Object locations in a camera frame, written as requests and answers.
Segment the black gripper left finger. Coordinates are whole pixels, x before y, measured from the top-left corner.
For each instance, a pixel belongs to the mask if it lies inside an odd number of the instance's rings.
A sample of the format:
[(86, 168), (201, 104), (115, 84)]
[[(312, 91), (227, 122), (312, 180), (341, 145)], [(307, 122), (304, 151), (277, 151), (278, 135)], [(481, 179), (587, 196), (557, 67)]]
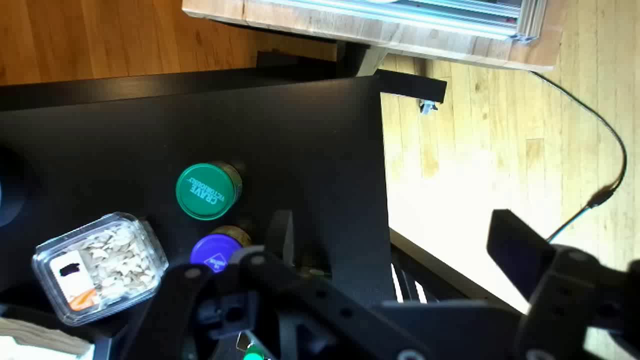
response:
[(241, 355), (280, 355), (278, 263), (241, 263), (215, 275), (201, 264), (171, 269), (131, 334), (121, 360), (213, 360), (221, 347), (241, 336)]

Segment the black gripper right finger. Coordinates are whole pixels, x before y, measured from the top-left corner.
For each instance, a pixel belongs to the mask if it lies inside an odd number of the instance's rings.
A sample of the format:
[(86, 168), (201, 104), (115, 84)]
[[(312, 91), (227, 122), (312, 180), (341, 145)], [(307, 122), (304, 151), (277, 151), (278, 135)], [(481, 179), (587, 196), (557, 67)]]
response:
[(531, 311), (518, 325), (521, 360), (599, 360), (585, 349), (591, 328), (633, 358), (640, 355), (640, 261), (624, 271), (597, 257), (547, 242), (513, 211), (495, 211), (486, 250)]

